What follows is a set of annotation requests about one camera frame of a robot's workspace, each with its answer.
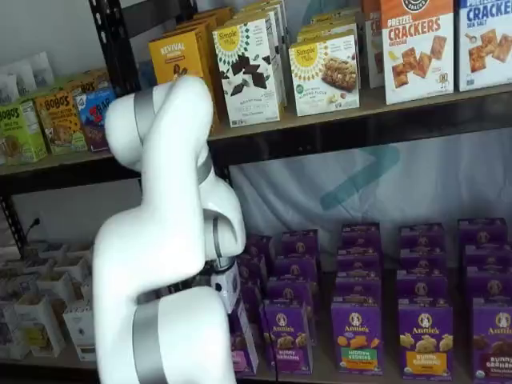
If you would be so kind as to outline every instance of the cardboard box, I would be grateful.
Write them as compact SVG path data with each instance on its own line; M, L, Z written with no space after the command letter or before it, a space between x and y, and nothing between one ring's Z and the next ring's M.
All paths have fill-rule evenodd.
M458 2L458 88L512 82L512 11L508 2Z
M451 381L453 311L444 298L398 300L400 367L405 379Z
M363 0L365 16L366 63L370 88L384 85L384 57L382 53L381 7L379 0Z
M349 374L382 375L381 311L373 300L334 297L331 307L336 367Z
M473 379L475 383L512 381L512 303L473 301Z
M306 306L289 300L265 300L269 339L280 374L312 374L313 355Z
M0 106L0 139L8 165L36 162L47 155L32 100Z
M354 30L290 48L297 116L359 107L359 65Z
M386 102L454 91L454 4L383 0Z
M267 13L214 31L218 68L232 127L281 118L279 64Z
M24 295L14 310L34 356L56 358L66 346L57 319L46 296Z
M95 362L94 320L90 304L83 300L75 302L67 307L63 317L78 358L83 362Z
M256 374L258 354L254 347L253 336L247 321L243 301L239 298L233 311L228 315L231 336L231 358L237 376Z

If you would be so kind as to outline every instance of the purple annie's box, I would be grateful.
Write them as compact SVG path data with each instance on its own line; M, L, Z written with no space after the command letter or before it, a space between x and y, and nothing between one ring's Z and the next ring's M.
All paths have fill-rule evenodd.
M282 252L289 254L318 254L318 230L292 230L282 234Z
M448 301L400 298L398 328L402 377L451 381L454 328Z
M330 307L336 366L340 372L382 375L381 311L369 298L352 302L334 297Z
M271 299L295 300L306 305L306 317L310 330L312 345L316 345L317 331L315 321L315 304L312 284L304 278L295 276L271 277L268 283L266 296Z
M347 272L336 275L335 293L337 296L364 296L381 302L381 279L376 276L349 276Z
M265 300L265 314L278 372L311 374L313 355L304 303Z
M473 378L476 383L512 382L512 302L473 300Z
M419 224L416 226L401 226L400 249L416 248L417 246L446 248L445 229L440 222Z

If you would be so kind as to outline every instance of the crackers box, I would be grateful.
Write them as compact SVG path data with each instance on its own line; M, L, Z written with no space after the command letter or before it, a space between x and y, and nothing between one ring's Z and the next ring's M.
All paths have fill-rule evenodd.
M382 375L381 311L374 300L334 297L331 307L336 367L350 374Z
M386 102L454 91L454 4L446 0L383 0Z
M359 70L353 34L293 44L290 65L297 116L359 107Z
M313 354L303 302L265 300L265 315L280 374L312 374Z
M48 297L26 294L14 304L14 310L34 356L57 357L66 342L58 328Z
M512 303L510 298L473 300L473 379L512 382Z
M282 95L269 15L216 29L214 43L231 127L279 120Z
M460 0L458 4L458 88L512 82L510 3Z
M95 362L94 321L90 304L83 300L75 302L66 308L63 317L80 361Z
M384 85L384 57L382 56L381 7L379 0L363 0L365 15L366 64L370 88Z
M228 315L231 336L231 358L237 376L256 374L258 354L247 321L243 301L239 298L233 311Z
M0 106L0 145L8 165L36 162L47 155L32 100Z
M453 311L444 298L398 300L400 367L405 379L451 381Z
M115 93L112 88L80 94L75 99L87 147L91 152L109 148L105 134L105 116L113 100Z

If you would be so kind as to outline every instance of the cracker image on box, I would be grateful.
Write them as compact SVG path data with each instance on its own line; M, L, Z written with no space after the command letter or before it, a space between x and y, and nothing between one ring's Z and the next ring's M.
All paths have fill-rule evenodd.
M453 4L385 0L381 8L387 104L453 92Z
M359 107L354 36L331 35L290 48L297 115Z
M512 82L510 3L459 0L458 87L472 90Z

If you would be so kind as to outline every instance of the white robotic arm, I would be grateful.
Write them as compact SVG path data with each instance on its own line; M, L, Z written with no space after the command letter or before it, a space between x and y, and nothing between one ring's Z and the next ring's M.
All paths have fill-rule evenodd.
M137 306L137 296L194 276L205 260L237 275L233 256L246 235L236 195L211 165L212 114L206 85L190 77L120 98L107 113L112 153L142 173L142 204L105 222L94 244L94 325L105 384L234 382L229 300L199 287ZM236 295L238 287L222 289Z

